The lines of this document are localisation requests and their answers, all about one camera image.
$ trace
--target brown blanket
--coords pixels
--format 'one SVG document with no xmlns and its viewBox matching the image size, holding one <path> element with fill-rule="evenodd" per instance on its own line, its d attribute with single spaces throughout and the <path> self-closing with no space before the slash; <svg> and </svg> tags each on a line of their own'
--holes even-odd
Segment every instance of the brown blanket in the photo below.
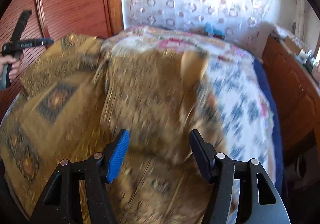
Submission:
<svg viewBox="0 0 320 224">
<path fill-rule="evenodd" d="M 108 185 L 119 223 L 197 223 L 211 187 L 198 175 L 188 145 L 197 128 L 224 152 L 205 53 L 150 51 L 111 57 L 102 42 L 69 34 L 23 75 L 24 90 L 1 128 L 8 181 L 31 215 L 60 160 L 87 159 L 130 131 L 117 179 Z M 80 201 L 90 222 L 84 183 Z"/>
</svg>

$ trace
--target hand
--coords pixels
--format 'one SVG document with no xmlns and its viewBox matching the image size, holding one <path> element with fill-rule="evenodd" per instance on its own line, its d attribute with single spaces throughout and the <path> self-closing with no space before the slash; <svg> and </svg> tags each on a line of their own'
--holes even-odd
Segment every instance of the hand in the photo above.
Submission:
<svg viewBox="0 0 320 224">
<path fill-rule="evenodd" d="M 9 78 L 11 81 L 13 81 L 17 77 L 23 57 L 24 57 L 23 54 L 21 54 L 20 59 L 17 60 L 16 58 L 13 58 L 11 55 L 1 56 L 0 57 L 0 78 L 2 77 L 2 71 L 3 71 L 4 65 L 9 63 L 9 64 L 12 64 L 11 71 L 9 72 Z"/>
</svg>

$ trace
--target navy blue fabric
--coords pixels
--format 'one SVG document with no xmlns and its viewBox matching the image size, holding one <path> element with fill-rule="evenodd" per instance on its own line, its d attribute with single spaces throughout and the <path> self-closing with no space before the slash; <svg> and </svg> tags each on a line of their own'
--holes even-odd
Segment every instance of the navy blue fabric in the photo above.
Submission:
<svg viewBox="0 0 320 224">
<path fill-rule="evenodd" d="M 275 147 L 275 158 L 276 158 L 276 189 L 278 193 L 281 195 L 281 187 L 282 187 L 282 181 L 283 181 L 283 156 L 282 156 L 282 139 L 280 134 L 280 122 L 279 122 L 279 116 L 277 112 L 276 103 L 273 100 L 273 97 L 271 95 L 270 86 L 268 83 L 267 75 L 265 71 L 262 68 L 261 63 L 254 59 L 253 68 L 256 72 L 258 82 L 260 85 L 261 90 L 263 91 L 264 95 L 266 96 L 267 100 L 270 104 L 270 109 L 274 113 L 273 116 L 273 132 L 272 132 L 272 140 Z"/>
</svg>

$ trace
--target metal rivet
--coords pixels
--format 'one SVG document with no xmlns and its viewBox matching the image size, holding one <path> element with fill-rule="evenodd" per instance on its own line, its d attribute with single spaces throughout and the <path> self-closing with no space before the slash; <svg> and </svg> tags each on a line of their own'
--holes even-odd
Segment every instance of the metal rivet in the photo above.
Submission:
<svg viewBox="0 0 320 224">
<path fill-rule="evenodd" d="M 254 165 L 258 165 L 259 164 L 259 161 L 255 158 L 251 159 L 251 163 L 254 164 Z"/>
<path fill-rule="evenodd" d="M 217 153 L 217 158 L 224 159 L 224 158 L 226 158 L 226 155 L 223 153 Z"/>
<path fill-rule="evenodd" d="M 61 160 L 60 164 L 61 164 L 62 166 L 65 166 L 65 165 L 68 164 L 68 160 L 67 160 L 67 159 L 63 159 L 63 160 Z"/>
<path fill-rule="evenodd" d="M 95 153 L 95 154 L 93 155 L 93 157 L 94 157 L 95 159 L 100 159 L 100 158 L 102 157 L 102 153 Z"/>
</svg>

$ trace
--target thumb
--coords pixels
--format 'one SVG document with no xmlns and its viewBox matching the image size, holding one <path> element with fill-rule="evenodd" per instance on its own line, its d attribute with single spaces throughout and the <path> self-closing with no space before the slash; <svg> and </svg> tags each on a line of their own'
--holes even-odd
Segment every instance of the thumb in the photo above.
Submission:
<svg viewBox="0 0 320 224">
<path fill-rule="evenodd" d="M 1 65 L 5 65 L 7 63 L 12 64 L 12 63 L 14 63 L 16 61 L 17 61 L 17 59 L 13 58 L 11 55 L 6 55 L 6 56 L 1 56 L 0 57 L 0 64 Z"/>
</svg>

